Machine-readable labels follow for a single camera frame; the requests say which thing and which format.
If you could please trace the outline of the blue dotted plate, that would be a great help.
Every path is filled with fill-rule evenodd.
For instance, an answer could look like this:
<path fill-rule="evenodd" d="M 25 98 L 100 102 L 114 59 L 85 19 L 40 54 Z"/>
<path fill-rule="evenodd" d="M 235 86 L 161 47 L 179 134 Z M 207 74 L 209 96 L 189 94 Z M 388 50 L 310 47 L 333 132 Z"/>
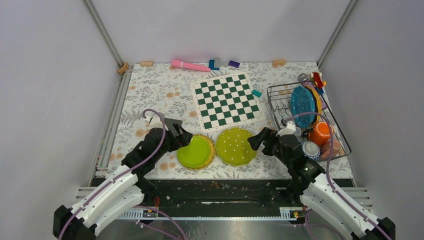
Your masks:
<path fill-rule="evenodd" d="M 290 107 L 293 116 L 317 110 L 313 94 L 302 85 L 294 88 L 290 97 Z M 295 118 L 294 122 L 300 128 L 308 128 L 314 122 L 315 116 L 312 113 L 305 114 Z"/>

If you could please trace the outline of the olive green dotted plate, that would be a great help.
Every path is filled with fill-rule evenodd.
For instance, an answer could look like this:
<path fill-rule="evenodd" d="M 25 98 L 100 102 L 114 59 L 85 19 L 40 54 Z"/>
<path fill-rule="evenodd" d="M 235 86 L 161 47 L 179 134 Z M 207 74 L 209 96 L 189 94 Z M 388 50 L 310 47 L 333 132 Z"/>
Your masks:
<path fill-rule="evenodd" d="M 248 142 L 252 136 L 250 131 L 239 127 L 224 130 L 215 141 L 217 156 L 227 165 L 248 165 L 257 156 Z"/>

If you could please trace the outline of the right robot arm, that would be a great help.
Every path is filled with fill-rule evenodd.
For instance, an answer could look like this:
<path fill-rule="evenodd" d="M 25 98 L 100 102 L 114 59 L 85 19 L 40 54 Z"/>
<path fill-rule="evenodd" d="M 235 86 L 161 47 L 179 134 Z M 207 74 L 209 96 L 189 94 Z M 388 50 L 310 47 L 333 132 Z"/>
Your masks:
<path fill-rule="evenodd" d="M 394 240 L 395 223 L 379 218 L 356 202 L 325 170 L 308 158 L 294 134 L 282 134 L 267 127 L 248 138 L 253 150 L 263 146 L 262 153 L 276 157 L 292 178 L 287 201 L 293 206 L 303 204 L 319 214 L 346 240 Z"/>

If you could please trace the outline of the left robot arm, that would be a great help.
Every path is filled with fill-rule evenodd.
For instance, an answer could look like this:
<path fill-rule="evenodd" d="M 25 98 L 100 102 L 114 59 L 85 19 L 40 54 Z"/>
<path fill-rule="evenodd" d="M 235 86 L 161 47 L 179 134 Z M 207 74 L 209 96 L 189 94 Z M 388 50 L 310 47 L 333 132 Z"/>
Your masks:
<path fill-rule="evenodd" d="M 95 190 L 71 207 L 61 205 L 53 216 L 52 234 L 58 240 L 94 240 L 111 222 L 130 208 L 148 206 L 156 187 L 145 175 L 157 161 L 190 144 L 193 134 L 179 122 L 171 126 L 152 119 L 151 129 Z"/>

